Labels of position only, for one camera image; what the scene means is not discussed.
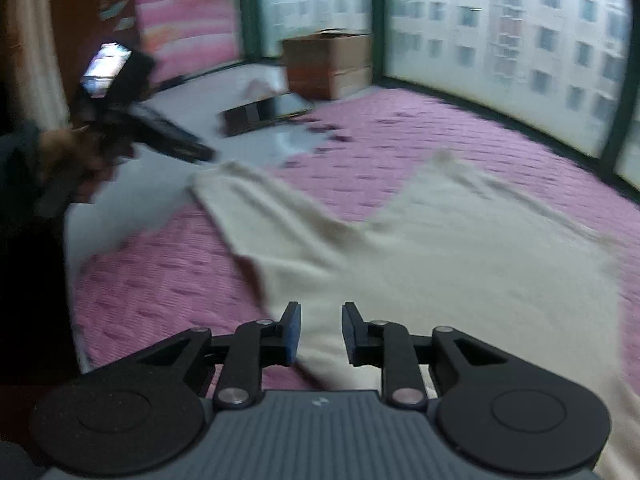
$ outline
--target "cardboard box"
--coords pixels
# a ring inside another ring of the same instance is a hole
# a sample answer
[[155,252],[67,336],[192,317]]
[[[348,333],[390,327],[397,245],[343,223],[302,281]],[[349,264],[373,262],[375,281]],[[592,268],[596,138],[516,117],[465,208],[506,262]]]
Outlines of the cardboard box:
[[289,90],[306,99],[340,99],[371,84],[369,34],[316,32],[282,41]]

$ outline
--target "white curtain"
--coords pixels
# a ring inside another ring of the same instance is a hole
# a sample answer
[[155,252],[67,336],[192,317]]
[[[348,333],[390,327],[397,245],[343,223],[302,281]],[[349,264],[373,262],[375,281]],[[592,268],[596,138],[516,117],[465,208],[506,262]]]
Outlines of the white curtain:
[[17,114],[44,130],[67,124],[49,0],[5,0],[9,92]]

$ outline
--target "pink blanket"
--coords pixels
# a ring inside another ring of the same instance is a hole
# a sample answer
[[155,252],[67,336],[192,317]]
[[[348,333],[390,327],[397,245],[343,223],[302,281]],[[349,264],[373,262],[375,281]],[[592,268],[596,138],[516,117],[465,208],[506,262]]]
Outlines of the pink blanket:
[[[640,210],[571,161],[498,123],[402,90],[327,104],[305,118],[334,130],[313,155],[274,174],[358,221],[385,203],[437,148],[525,187],[583,224],[616,235],[623,262],[625,371],[640,393]],[[159,232],[131,238],[88,262],[76,286],[76,319],[86,350],[103,365],[194,325],[231,332],[261,316],[216,228],[189,206]],[[266,387],[306,387],[295,370],[268,370]]]

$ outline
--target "gray gripper base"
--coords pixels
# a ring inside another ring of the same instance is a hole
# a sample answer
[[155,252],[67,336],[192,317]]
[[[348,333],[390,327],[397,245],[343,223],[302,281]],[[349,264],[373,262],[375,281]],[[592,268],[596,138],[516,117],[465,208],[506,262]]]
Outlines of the gray gripper base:
[[[268,391],[219,413],[172,462],[122,480],[497,480],[447,447],[424,415],[375,391]],[[590,470],[556,477],[597,480]],[[42,480],[86,480],[51,469]]]

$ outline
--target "pink curtain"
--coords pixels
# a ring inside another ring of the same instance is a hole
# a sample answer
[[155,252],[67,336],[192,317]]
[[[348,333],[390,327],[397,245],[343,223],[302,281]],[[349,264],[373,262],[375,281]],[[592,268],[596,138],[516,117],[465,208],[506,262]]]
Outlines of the pink curtain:
[[136,0],[136,13],[155,82],[240,57],[236,0]]

